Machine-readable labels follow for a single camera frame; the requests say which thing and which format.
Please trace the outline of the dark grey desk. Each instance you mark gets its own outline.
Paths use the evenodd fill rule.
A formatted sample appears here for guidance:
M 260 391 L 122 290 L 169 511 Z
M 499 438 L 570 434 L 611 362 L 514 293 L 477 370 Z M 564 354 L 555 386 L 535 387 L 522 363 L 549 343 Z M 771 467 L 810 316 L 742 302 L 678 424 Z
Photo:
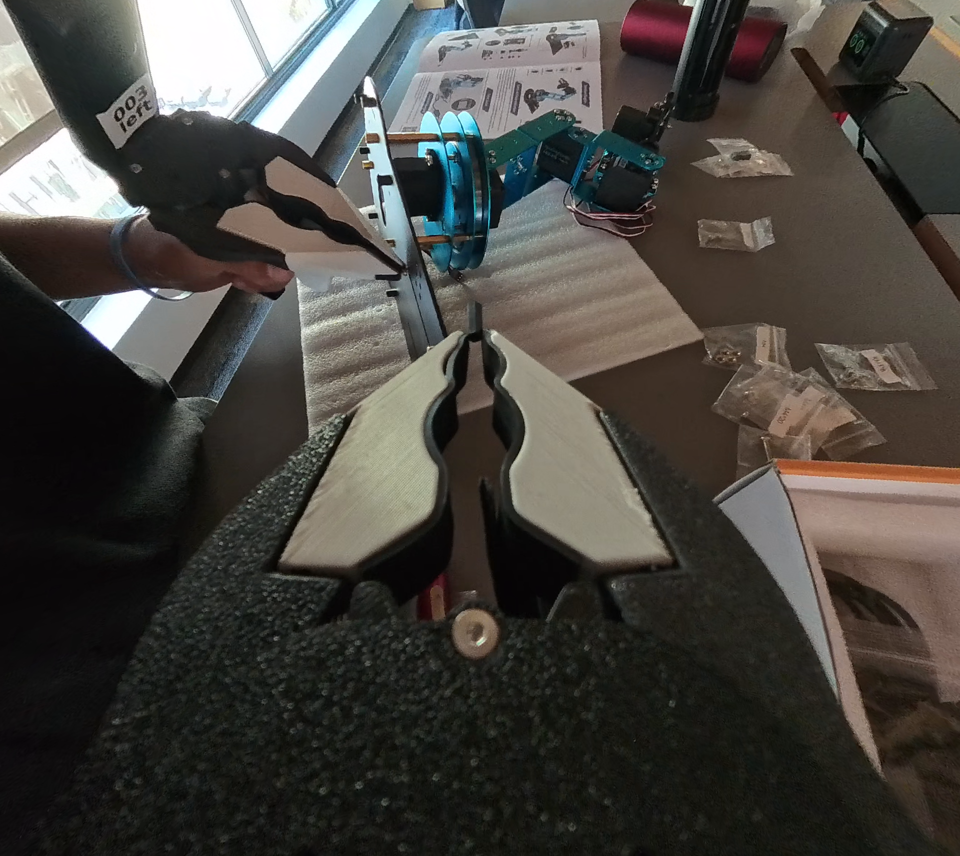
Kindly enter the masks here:
M 601 22 L 604 111 L 642 108 L 665 91 L 673 70 L 619 46 L 620 22 Z M 708 137 L 744 137 L 779 154 L 792 177 L 716 179 L 692 162 Z M 887 442 L 855 459 L 903 466 L 958 467 L 958 299 L 894 203 L 830 115 L 790 52 L 757 84 L 728 81 L 703 123 L 674 123 L 654 224 L 627 240 L 701 330 L 770 322 L 787 332 L 800 369 L 819 365 L 815 344 L 909 343 L 938 388 L 860 392 L 854 404 Z M 698 221 L 770 217 L 774 244 L 758 253 L 702 249 Z M 302 326 L 296 286 L 275 302 L 253 298 L 252 340 L 225 383 L 203 433 L 189 559 L 252 490 L 308 437 Z M 623 418 L 671 466 L 715 497 L 735 481 L 734 424 L 710 406 L 733 375 L 705 366 L 700 341 L 575 380 L 575 388 Z M 479 355 L 470 354 L 470 394 L 445 453 L 451 474 L 454 591 L 489 597 L 479 481 L 498 478 L 504 448 L 492 428 L 491 394 Z

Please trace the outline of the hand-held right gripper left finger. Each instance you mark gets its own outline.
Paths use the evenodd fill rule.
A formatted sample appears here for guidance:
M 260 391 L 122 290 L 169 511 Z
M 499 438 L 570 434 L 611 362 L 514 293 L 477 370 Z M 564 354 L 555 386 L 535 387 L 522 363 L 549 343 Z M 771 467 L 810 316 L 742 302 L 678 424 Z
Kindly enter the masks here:
M 447 569 L 445 450 L 459 428 L 469 356 L 469 337 L 450 334 L 354 408 L 279 556 L 279 573 L 376 582 L 402 605 Z

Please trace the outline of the printed instruction manual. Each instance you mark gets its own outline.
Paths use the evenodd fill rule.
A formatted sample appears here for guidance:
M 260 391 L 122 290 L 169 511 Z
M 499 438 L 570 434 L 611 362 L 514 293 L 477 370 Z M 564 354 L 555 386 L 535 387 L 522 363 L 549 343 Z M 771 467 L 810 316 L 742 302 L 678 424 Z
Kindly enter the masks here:
M 553 110 L 603 130 L 601 37 L 596 21 L 548 21 L 443 32 L 420 55 L 391 129 L 466 112 L 484 139 Z

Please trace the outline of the white foam sheet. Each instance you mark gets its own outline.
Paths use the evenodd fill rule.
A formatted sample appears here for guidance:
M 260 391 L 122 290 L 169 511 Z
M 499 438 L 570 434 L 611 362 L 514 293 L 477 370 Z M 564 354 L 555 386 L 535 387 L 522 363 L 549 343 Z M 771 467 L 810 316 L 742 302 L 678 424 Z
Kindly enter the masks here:
M 624 238 L 576 223 L 552 181 L 502 214 L 481 266 L 428 274 L 448 332 L 469 304 L 487 328 L 567 382 L 698 343 L 702 334 Z M 297 286 L 308 428 L 362 402 L 411 359 L 395 299 L 375 281 Z

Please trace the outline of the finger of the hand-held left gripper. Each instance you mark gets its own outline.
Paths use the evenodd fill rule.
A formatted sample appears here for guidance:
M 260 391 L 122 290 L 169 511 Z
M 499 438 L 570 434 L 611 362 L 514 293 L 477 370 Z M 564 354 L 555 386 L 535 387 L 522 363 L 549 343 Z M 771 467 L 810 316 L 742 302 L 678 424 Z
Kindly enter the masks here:
M 290 225 L 260 203 L 245 203 L 225 211 L 217 228 L 227 234 L 257 243 L 284 256 L 297 280 L 315 292 L 325 292 L 337 280 L 373 281 L 396 279 L 404 266 L 382 241 L 355 221 L 334 220 L 333 230 Z
M 346 238 L 333 230 L 334 221 L 355 222 L 378 242 L 382 242 L 398 262 L 396 252 L 372 230 L 369 220 L 359 213 L 354 204 L 335 185 L 293 164 L 276 157 L 265 167 L 262 178 L 262 204 L 272 210 L 283 222 L 297 228 L 323 229 L 334 238 Z

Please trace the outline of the blue toy robot arm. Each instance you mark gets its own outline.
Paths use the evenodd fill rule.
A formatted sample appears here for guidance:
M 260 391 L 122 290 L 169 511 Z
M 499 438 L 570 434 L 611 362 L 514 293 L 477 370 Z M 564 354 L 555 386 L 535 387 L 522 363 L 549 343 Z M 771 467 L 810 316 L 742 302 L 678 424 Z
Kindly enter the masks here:
M 389 132 L 371 77 L 356 99 L 378 227 L 404 266 L 389 296 L 414 361 L 448 335 L 426 261 L 441 274 L 477 269 L 503 211 L 547 183 L 566 186 L 562 203 L 581 226 L 627 239 L 646 231 L 677 94 L 646 111 L 622 106 L 612 129 L 598 133 L 555 109 L 489 141 L 466 111 Z

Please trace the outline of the blue wristband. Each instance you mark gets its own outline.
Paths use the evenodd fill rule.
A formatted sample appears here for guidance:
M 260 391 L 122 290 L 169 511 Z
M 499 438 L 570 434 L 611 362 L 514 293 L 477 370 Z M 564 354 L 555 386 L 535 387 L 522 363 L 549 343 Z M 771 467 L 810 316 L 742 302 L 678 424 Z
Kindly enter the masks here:
M 118 219 L 108 235 L 109 255 L 115 268 L 125 277 L 126 282 L 149 298 L 164 302 L 181 302 L 192 297 L 192 293 L 182 289 L 167 289 L 146 285 L 130 265 L 125 251 L 126 242 L 135 225 L 146 218 L 145 213 L 132 213 Z

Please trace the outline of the dark red screwdriver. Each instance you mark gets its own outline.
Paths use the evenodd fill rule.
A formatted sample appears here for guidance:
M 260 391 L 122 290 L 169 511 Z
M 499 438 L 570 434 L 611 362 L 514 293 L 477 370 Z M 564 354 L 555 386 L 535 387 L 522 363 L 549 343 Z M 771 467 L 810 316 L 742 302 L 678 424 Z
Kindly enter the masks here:
M 417 622 L 443 622 L 451 609 L 449 576 L 440 573 L 416 597 Z

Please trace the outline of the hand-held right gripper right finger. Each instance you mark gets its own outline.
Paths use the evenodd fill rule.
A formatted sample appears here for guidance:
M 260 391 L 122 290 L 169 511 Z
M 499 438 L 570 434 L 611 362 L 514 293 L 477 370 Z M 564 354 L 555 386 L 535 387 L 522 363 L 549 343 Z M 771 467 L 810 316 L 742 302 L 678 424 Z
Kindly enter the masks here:
M 486 330 L 481 347 L 506 450 L 498 495 L 482 487 L 500 608 L 545 618 L 569 585 L 673 569 L 601 409 L 503 334 Z

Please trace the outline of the adjacent wood-edged desk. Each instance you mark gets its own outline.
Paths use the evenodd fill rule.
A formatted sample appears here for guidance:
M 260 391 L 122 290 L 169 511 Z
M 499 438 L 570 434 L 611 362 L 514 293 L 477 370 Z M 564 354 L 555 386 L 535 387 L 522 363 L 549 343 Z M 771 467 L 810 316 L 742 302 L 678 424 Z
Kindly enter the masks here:
M 854 4 L 847 1 L 829 5 L 810 33 L 793 48 L 793 56 L 801 70 L 813 84 L 827 108 L 840 121 L 846 137 L 854 144 L 856 150 L 854 128 L 847 121 L 847 113 L 842 110 L 835 88 L 838 85 L 864 84 L 855 80 L 839 64 L 838 58 L 861 11 L 870 2 L 861 1 Z M 949 38 L 941 38 L 935 24 L 920 43 L 906 68 L 889 82 L 924 83 L 958 117 L 958 48 Z M 957 296 L 959 293 L 959 214 L 957 216 L 929 215 L 918 222 L 913 222 L 906 200 L 900 194 L 899 188 L 884 176 L 875 173 L 862 157 L 861 159 L 894 203 L 894 207 L 913 232 L 921 249 Z

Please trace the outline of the person's left forearm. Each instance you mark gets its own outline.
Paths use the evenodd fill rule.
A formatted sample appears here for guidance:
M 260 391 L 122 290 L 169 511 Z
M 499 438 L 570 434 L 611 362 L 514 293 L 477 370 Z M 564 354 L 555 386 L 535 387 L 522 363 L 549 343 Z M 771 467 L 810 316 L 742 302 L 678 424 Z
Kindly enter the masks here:
M 54 300 L 140 289 L 115 255 L 129 219 L 1 214 L 2 256 Z

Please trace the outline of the white and orange cardboard box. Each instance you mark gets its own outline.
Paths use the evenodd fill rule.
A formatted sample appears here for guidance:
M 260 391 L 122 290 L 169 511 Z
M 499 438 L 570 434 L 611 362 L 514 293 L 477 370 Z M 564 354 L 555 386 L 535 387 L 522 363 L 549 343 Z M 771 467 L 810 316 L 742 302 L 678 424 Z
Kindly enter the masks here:
M 956 468 L 776 460 L 717 506 L 793 608 L 846 720 L 881 758 L 825 575 L 840 572 L 903 606 L 929 655 L 935 695 L 958 702 L 959 487 Z

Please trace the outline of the black power station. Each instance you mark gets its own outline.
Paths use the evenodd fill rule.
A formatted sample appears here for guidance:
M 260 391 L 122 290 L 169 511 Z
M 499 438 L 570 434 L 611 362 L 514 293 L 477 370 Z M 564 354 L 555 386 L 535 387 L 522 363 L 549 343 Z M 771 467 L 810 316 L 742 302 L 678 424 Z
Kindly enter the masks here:
M 891 82 L 906 69 L 934 25 L 911 0 L 873 0 L 861 11 L 839 52 L 839 64 L 858 82 Z

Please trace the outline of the black desk mat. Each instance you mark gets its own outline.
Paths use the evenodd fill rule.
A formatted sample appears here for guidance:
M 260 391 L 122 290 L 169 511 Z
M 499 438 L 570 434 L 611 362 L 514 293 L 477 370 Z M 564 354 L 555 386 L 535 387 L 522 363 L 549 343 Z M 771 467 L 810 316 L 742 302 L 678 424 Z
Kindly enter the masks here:
M 894 184 L 910 219 L 959 214 L 959 120 L 925 83 L 835 88 L 858 154 Z

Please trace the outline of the dark red metal cylinder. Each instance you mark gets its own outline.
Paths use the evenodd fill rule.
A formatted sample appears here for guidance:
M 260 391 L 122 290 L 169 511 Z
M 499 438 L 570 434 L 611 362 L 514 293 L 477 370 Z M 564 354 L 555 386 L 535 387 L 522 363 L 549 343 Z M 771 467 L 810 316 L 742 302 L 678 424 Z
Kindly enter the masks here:
M 693 7 L 678 0 L 636 0 L 620 30 L 624 53 L 676 66 L 685 44 Z M 747 16 L 741 23 L 725 76 L 756 83 L 767 73 L 786 40 L 788 26 Z

